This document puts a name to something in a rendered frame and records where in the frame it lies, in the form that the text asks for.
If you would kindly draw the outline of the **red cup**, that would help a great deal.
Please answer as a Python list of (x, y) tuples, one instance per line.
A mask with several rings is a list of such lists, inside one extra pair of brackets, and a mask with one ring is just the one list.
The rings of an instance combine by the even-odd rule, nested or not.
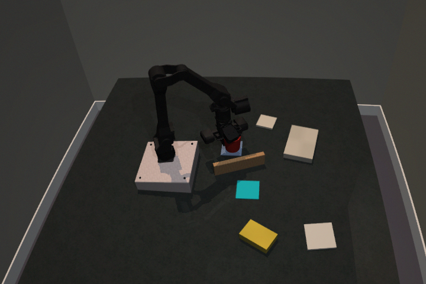
[(239, 149), (240, 149), (240, 142), (241, 142), (241, 136), (238, 137), (238, 139), (236, 141), (233, 141), (230, 144), (228, 144), (226, 142), (226, 140), (224, 139), (225, 148), (230, 153), (235, 153), (235, 152), (239, 151)]

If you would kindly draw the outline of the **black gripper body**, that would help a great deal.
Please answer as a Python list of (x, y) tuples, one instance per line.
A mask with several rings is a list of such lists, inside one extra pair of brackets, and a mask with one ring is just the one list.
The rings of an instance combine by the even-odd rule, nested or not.
[[(216, 119), (216, 116), (215, 116), (215, 119)], [(209, 128), (208, 129), (206, 129), (206, 130), (202, 130), (201, 132), (200, 132), (200, 135), (201, 135), (201, 137), (202, 137), (202, 139), (203, 139), (203, 141), (204, 141), (204, 143), (205, 144), (209, 144), (209, 143), (212, 143), (212, 142), (214, 142), (214, 140), (215, 140), (215, 137), (217, 138), (217, 139), (219, 139), (219, 138), (222, 138), (222, 136), (220, 136), (219, 135), (219, 129), (220, 129), (220, 127), (222, 126), (222, 125), (224, 125), (224, 126), (226, 126), (226, 125), (228, 125), (228, 123), (229, 122), (234, 122), (235, 124), (233, 124), (233, 126), (236, 126), (236, 127), (238, 127), (238, 126), (240, 126), (241, 128), (242, 128), (242, 131), (245, 131), (245, 130), (248, 130), (248, 123), (245, 121), (245, 119), (243, 118), (243, 117), (240, 117), (240, 118), (236, 118), (236, 119), (234, 119), (233, 121), (232, 121), (232, 119), (231, 119), (231, 117), (228, 119), (228, 120), (226, 120), (226, 121), (220, 121), (220, 120), (217, 120), (216, 119), (216, 127), (217, 127), (217, 129), (215, 129), (215, 130), (210, 130)], [(214, 137), (215, 136), (215, 137)]]

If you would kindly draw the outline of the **beige flat square tile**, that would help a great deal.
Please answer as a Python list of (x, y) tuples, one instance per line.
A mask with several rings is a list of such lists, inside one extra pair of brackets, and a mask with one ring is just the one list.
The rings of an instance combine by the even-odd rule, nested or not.
[(333, 225), (331, 222), (304, 224), (308, 250), (336, 249)]

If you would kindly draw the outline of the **yellow rectangular block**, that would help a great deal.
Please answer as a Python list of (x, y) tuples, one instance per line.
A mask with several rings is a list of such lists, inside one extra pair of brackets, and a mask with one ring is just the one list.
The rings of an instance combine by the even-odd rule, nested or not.
[(266, 254), (277, 240), (277, 233), (251, 219), (239, 233), (239, 238)]

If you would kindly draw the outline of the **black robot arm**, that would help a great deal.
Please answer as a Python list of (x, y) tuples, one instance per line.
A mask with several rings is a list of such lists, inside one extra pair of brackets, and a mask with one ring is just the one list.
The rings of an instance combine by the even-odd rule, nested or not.
[[(172, 75), (166, 76), (166, 74)], [(158, 163), (173, 162), (175, 157), (175, 150), (172, 146), (173, 140), (175, 140), (174, 129), (172, 122), (168, 120), (167, 114), (167, 86), (184, 80), (207, 94), (214, 101), (209, 106), (211, 112), (215, 112), (216, 119), (220, 121), (226, 121), (230, 118), (230, 108), (235, 115), (251, 111), (251, 106), (246, 95), (234, 99), (228, 93), (225, 86), (208, 81), (183, 64), (155, 65), (149, 69), (149, 78), (155, 95), (158, 119), (157, 130), (153, 137)], [(228, 125), (222, 125), (219, 129), (219, 135), (223, 136), (228, 144), (236, 141), (241, 134), (242, 128), (240, 126), (233, 126), (231, 121)]]

